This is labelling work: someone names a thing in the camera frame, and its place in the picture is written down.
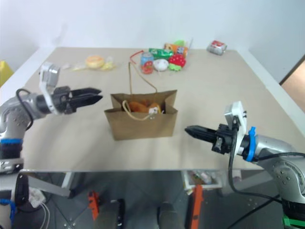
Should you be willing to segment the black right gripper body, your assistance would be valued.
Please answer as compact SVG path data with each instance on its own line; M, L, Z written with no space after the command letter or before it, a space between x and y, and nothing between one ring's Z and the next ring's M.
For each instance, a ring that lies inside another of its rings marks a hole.
M233 127L230 128L229 125L219 124L218 129L215 132L216 139L213 141L212 151L223 155L231 153L236 143L238 130L239 127L237 125L233 125Z

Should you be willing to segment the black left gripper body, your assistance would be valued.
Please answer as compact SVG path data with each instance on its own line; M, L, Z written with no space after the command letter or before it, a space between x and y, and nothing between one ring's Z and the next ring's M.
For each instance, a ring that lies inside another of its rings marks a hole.
M71 90L68 86L56 87L51 97L57 112L65 115L75 113L77 108L72 100L76 95L77 90Z

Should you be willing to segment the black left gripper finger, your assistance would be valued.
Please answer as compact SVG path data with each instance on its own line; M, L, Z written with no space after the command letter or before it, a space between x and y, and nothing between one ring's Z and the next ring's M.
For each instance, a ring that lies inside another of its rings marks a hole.
M101 90L91 87L71 90L72 96L85 96L87 94L99 95L101 92Z
M88 105L93 105L103 98L102 95L82 95L72 98L72 108L77 109Z

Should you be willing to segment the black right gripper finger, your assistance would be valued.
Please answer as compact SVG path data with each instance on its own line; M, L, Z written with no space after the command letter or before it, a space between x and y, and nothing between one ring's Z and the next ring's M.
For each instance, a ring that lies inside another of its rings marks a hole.
M209 142L209 143L213 143L216 139L215 134L209 134L209 133L197 133L197 132L191 132L188 133L191 137L205 141L205 142Z
M216 130L199 125L190 125L187 126L184 130L189 135L214 135L216 133Z

